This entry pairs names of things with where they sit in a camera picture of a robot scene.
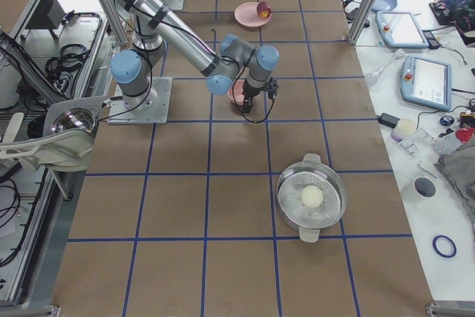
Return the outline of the steel steamer pot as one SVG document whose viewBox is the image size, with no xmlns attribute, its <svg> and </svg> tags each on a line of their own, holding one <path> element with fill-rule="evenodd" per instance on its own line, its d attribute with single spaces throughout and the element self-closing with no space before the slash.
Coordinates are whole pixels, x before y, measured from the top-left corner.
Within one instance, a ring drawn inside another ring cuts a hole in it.
<svg viewBox="0 0 475 317">
<path fill-rule="evenodd" d="M 275 205 L 301 241 L 315 243 L 321 230 L 334 226 L 343 217 L 347 198 L 341 177 L 323 164 L 318 154 L 306 153 L 301 161 L 282 171 Z"/>
</svg>

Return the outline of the black power adapter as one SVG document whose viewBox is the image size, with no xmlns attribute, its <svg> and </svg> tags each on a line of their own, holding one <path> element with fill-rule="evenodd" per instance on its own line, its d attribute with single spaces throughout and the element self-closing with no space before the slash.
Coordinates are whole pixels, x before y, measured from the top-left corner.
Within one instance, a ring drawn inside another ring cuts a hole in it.
<svg viewBox="0 0 475 317">
<path fill-rule="evenodd" d="M 388 128 L 395 128 L 399 122 L 399 118 L 387 113 L 381 113 L 377 116 L 378 123 Z"/>
</svg>

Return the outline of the shiny metal bowl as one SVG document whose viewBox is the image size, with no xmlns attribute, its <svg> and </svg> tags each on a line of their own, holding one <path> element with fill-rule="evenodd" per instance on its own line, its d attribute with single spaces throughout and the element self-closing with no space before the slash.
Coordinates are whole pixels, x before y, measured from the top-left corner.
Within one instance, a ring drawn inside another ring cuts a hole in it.
<svg viewBox="0 0 475 317">
<path fill-rule="evenodd" d="M 60 114 L 50 127 L 50 133 L 57 134 L 69 129 L 81 129 L 91 133 L 96 127 L 96 118 L 86 108 L 72 108 Z"/>
</svg>

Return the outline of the small pink bowl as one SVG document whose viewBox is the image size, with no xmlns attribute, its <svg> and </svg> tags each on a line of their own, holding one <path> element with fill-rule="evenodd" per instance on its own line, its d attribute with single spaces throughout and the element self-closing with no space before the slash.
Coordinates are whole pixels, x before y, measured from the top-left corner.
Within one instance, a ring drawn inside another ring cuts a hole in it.
<svg viewBox="0 0 475 317">
<path fill-rule="evenodd" d="M 230 98 L 231 102 L 237 105 L 243 105 L 244 102 L 243 84 L 244 80 L 238 79 L 227 92 L 227 95 Z"/>
</svg>

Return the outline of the white paper cup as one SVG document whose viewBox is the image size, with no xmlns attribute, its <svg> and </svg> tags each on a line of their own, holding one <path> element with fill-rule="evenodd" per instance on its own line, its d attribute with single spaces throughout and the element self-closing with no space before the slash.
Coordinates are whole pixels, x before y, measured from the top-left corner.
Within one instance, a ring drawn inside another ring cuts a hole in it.
<svg viewBox="0 0 475 317">
<path fill-rule="evenodd" d="M 424 203 L 436 195 L 436 186 L 430 178 L 416 177 L 402 189 L 401 195 L 406 203 Z"/>
</svg>

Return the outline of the white bun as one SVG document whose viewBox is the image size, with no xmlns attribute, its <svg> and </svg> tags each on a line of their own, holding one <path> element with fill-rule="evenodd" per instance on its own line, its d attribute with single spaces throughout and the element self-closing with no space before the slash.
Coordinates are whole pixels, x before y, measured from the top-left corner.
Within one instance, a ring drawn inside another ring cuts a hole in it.
<svg viewBox="0 0 475 317">
<path fill-rule="evenodd" d="M 308 185 L 301 190 L 301 202 L 307 208 L 317 208 L 324 202 L 323 191 L 314 185 Z"/>
</svg>

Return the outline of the grey cloth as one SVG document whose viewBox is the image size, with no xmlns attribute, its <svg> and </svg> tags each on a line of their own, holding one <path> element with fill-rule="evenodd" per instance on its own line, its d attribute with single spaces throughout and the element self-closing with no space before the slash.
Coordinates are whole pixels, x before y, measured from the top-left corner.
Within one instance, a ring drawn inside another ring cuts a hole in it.
<svg viewBox="0 0 475 317">
<path fill-rule="evenodd" d="M 454 152 L 440 157 L 434 164 L 449 182 L 474 224 L 474 138 Z"/>
</svg>

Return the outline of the blue plate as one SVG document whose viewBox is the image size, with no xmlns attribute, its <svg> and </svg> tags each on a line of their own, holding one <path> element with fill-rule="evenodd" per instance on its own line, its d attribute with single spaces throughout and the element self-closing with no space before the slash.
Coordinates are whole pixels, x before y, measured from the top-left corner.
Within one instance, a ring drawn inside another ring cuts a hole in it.
<svg viewBox="0 0 475 317">
<path fill-rule="evenodd" d="M 375 0 L 371 7 L 371 11 L 376 13 L 379 11 L 392 11 L 398 5 L 397 0 Z"/>
</svg>

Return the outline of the blue teach pendant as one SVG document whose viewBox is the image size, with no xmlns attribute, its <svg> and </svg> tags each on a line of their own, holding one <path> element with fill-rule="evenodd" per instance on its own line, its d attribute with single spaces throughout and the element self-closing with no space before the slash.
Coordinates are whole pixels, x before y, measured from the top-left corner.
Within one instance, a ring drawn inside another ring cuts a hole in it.
<svg viewBox="0 0 475 317">
<path fill-rule="evenodd" d="M 411 12 L 376 12 L 376 25 L 390 48 L 425 49 L 429 43 Z"/>
<path fill-rule="evenodd" d="M 426 108 L 451 109 L 452 67 L 420 56 L 408 56 L 402 65 L 399 86 L 402 99 Z"/>
</svg>

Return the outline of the red apple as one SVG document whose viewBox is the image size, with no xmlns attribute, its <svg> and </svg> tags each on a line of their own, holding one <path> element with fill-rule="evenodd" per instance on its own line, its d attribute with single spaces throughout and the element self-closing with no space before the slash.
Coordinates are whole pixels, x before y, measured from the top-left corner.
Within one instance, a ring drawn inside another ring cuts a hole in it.
<svg viewBox="0 0 475 317">
<path fill-rule="evenodd" d="M 256 13 L 260 19 L 268 19 L 272 15 L 272 8 L 266 1 L 261 1 L 256 6 Z"/>
</svg>

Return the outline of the pink plate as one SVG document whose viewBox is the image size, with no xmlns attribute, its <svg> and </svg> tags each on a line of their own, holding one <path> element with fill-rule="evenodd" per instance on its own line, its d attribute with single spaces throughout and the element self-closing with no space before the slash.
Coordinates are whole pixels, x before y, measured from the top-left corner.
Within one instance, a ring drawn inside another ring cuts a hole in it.
<svg viewBox="0 0 475 317">
<path fill-rule="evenodd" d="M 272 15 L 268 19 L 260 19 L 256 13 L 256 6 L 259 2 L 245 2 L 236 7 L 234 11 L 235 20 L 238 24 L 247 28 L 258 28 L 269 23 Z"/>
</svg>

